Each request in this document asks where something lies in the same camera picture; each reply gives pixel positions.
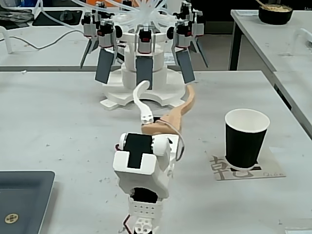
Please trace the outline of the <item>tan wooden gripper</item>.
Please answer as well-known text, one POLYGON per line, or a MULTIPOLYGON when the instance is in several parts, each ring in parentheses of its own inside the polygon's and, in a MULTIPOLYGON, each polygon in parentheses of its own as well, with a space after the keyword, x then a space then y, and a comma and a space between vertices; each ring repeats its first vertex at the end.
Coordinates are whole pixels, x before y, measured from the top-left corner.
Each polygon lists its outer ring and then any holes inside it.
POLYGON ((154 117, 148 105, 140 100, 140 96, 149 88, 150 82, 143 80, 133 90, 133 101, 140 110, 140 120, 142 124, 141 132, 147 135, 181 133, 182 115, 191 110, 195 103, 195 91, 192 85, 187 85, 187 100, 179 106, 173 108, 169 113, 161 117, 154 117))

